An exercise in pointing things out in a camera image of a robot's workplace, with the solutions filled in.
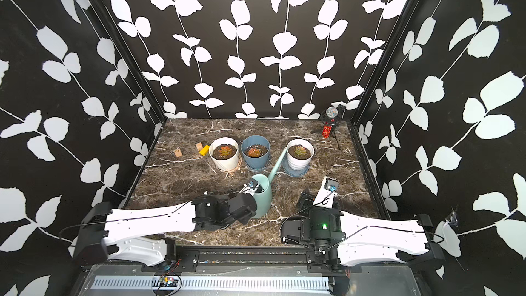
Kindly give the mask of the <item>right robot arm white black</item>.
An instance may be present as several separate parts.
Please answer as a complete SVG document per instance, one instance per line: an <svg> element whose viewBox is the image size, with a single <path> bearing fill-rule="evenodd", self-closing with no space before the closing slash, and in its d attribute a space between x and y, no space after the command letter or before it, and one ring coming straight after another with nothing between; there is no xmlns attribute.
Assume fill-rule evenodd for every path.
<svg viewBox="0 0 526 296"><path fill-rule="evenodd" d="M400 263L416 271L442 267L444 239L434 234L427 215L407 221L353 215L336 207L335 190L303 193L298 212L279 229L284 244L307 249L309 265L328 272L373 263Z"/></svg>

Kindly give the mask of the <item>mint green watering can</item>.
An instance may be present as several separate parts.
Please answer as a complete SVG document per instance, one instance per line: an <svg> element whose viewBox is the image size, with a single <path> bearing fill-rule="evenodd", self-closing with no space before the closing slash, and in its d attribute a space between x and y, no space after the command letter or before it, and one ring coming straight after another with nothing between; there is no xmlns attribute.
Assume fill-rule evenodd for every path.
<svg viewBox="0 0 526 296"><path fill-rule="evenodd" d="M275 163L274 167L272 168L271 172L268 175L256 174L251 177L259 181L264 190L262 193L252 194L258 205L256 215L252 217L253 219L261 218L268 213L271 207L272 196L273 196L271 183L275 177L275 174L278 172L279 168L281 167L282 161L285 158L285 156L286 156L286 148L283 149L277 162Z"/></svg>

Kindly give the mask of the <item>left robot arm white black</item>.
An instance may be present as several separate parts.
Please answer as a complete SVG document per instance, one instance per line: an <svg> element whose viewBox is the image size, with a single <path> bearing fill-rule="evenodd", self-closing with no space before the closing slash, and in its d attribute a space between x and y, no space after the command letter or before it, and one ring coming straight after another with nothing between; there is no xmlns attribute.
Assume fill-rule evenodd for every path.
<svg viewBox="0 0 526 296"><path fill-rule="evenodd" d="M257 210L257 201L249 193L235 197L205 195L146 210L118 210L103 202L80 223L73 259L81 265L118 259L154 267L175 260L175 244L152 240L152 235L222 230L237 221L248 223Z"/></svg>

